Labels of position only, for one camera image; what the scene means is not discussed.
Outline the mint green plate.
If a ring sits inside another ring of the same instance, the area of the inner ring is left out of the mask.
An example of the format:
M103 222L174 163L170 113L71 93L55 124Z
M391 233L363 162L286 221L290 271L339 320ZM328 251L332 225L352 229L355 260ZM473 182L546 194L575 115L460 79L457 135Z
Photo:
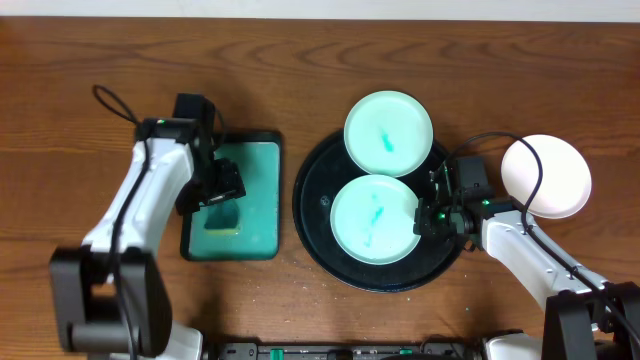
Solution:
M364 175L347 183L330 211L332 234L353 259L388 265L407 257L420 236L413 231L418 198L403 182Z

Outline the white plate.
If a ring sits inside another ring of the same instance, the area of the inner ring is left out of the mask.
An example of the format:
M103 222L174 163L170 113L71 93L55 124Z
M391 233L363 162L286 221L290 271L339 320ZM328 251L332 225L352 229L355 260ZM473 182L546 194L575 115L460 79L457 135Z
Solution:
M589 200L592 177L580 152L568 142L551 135L524 137L541 160L543 177L528 212L547 219L562 219L579 212ZM537 162L520 141L505 152L501 178L507 193L525 204L539 177Z

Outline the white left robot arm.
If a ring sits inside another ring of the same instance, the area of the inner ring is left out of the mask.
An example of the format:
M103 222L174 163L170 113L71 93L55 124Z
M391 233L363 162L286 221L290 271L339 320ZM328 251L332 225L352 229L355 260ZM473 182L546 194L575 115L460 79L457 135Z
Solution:
M58 338L99 359L199 359L200 331L174 321L156 256L169 215L244 196L238 166L205 142L139 140L107 212L49 262Z

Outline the mint plate with stain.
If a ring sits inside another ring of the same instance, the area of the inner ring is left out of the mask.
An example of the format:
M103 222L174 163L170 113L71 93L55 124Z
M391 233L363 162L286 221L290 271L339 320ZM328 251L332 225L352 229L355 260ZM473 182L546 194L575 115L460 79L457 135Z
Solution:
M349 111L343 129L351 160L368 174L395 178L416 170L434 143L431 118L412 96L377 91Z

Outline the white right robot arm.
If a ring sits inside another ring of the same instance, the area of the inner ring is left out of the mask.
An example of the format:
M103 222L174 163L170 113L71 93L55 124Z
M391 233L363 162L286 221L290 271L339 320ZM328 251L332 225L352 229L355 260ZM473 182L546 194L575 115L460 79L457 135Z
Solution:
M614 284L572 258L526 213L524 202L497 198L482 165L431 172L431 201L415 212L415 233L441 235L504 265L544 312L535 338L507 332L483 339L485 359L636 359L639 287Z

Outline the dark green sponge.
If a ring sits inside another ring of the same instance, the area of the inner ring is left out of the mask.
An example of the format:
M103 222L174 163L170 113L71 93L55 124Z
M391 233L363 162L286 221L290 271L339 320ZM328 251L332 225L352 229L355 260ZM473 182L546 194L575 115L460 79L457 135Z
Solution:
M207 207L204 225L207 232L233 235L240 232L240 210L235 200L217 203Z

